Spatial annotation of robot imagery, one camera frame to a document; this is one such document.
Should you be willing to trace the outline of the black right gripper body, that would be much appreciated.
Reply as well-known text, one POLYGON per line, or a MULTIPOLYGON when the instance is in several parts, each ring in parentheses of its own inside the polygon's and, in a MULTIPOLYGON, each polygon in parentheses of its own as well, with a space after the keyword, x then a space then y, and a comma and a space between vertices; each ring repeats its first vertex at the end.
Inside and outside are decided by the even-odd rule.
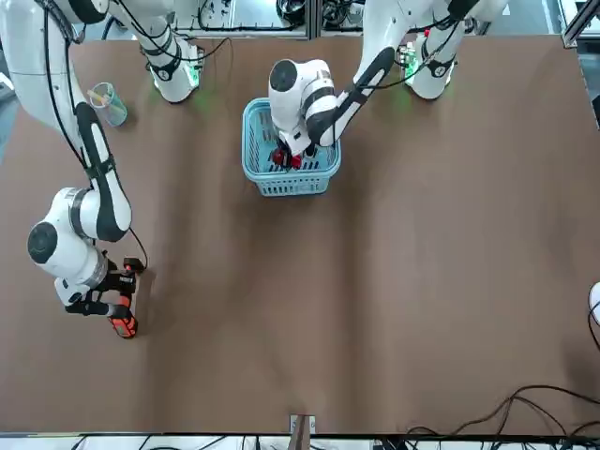
POLYGON ((119 268, 112 260, 108 260, 107 274, 103 279, 103 291, 117 291, 120 294, 134 294, 136 292, 136 276, 138 274, 138 260, 124 260, 122 268, 119 268))

